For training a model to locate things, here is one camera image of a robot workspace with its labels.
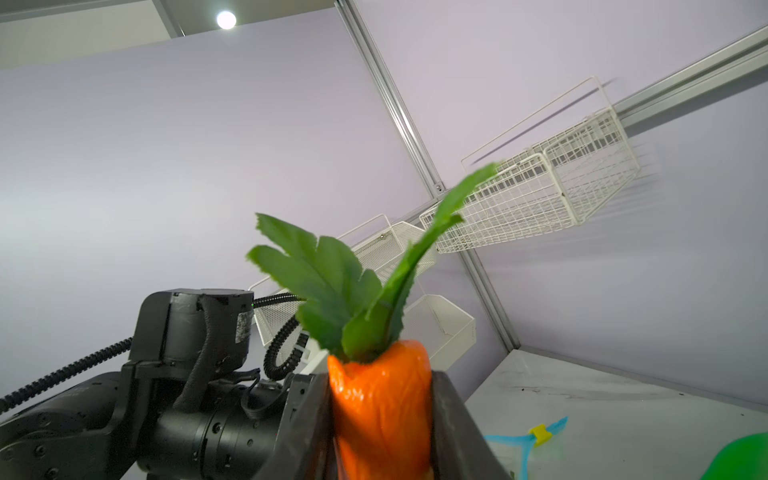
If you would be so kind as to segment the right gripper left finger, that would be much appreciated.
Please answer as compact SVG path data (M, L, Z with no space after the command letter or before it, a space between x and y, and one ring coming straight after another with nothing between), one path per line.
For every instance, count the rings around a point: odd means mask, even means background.
M327 374L296 375L273 453L252 479L331 479L332 408Z

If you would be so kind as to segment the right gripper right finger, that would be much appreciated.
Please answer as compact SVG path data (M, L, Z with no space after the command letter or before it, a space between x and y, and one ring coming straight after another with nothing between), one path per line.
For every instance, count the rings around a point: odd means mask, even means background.
M509 479L445 372L432 372L431 393L434 478Z

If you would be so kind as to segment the clear zip top bag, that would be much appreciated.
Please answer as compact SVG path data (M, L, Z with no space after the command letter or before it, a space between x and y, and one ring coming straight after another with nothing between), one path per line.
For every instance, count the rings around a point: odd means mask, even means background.
M540 424L531 428L526 435L521 436L503 436L503 435L485 435L484 439L502 445L515 446L521 449L521 465L519 472L515 474L515 479L528 479L528 461L532 451L550 441L554 436L563 432L567 426L569 418L563 417L552 424Z

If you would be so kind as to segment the orange toy carrot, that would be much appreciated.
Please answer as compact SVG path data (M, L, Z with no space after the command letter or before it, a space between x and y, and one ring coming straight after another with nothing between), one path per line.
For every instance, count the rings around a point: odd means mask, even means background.
M260 213L269 239L247 258L303 299L296 319L328 351L334 436L350 479L431 479L432 368L424 345L401 337L417 267L437 240L462 222L465 199L491 179L491 163L441 201L425 233L381 281L335 237Z

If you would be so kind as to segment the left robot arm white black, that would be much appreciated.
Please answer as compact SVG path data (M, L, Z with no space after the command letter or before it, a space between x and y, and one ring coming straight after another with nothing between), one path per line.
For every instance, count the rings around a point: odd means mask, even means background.
M5 479L252 479L278 440L288 390L245 370L257 308L287 294L149 295L131 338L1 399Z

